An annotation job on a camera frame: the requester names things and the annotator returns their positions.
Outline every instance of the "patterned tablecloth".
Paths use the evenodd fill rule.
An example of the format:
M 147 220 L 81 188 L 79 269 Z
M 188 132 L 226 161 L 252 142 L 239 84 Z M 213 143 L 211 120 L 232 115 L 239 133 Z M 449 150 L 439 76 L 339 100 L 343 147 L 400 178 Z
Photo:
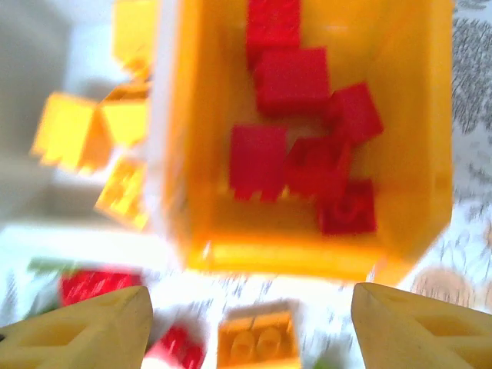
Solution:
M 400 288 L 492 312 L 492 0 L 456 1 L 453 72 L 453 217 Z M 36 278 L 12 266 L 7 275 L 0 281 L 0 326 L 54 296 L 54 276 Z M 224 313 L 269 301 L 292 306 L 304 367 L 326 350 L 343 361 L 342 367 L 364 367 L 350 318 L 349 285 L 188 272 L 150 273 L 146 281 L 156 313 L 152 336 L 176 317 L 198 320 L 210 347 L 204 368 L 214 367 L 217 326 Z

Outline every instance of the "yellow toy block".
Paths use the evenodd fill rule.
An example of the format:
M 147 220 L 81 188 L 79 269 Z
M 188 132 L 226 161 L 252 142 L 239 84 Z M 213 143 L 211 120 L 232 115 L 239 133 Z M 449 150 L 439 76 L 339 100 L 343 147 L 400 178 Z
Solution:
M 492 363 L 492 315 L 357 284 L 352 320 L 367 369 L 472 369 Z
M 113 55 L 137 79 L 151 74 L 158 0 L 117 0 L 113 9 Z
M 137 369 L 151 325 L 147 288 L 125 288 L 0 328 L 0 367 Z
M 142 208 L 141 200 L 144 175 L 144 163 L 120 159 L 106 182 L 95 208 L 122 224 L 142 230 L 148 220 L 148 214 Z
M 108 163 L 112 144 L 96 103 L 61 93 L 45 104 L 31 153 L 44 165 L 95 171 Z
M 300 369 L 291 314 L 287 311 L 225 321 L 218 332 L 217 368 Z
M 99 105 L 113 142 L 130 148 L 148 133 L 149 83 L 119 85 Z

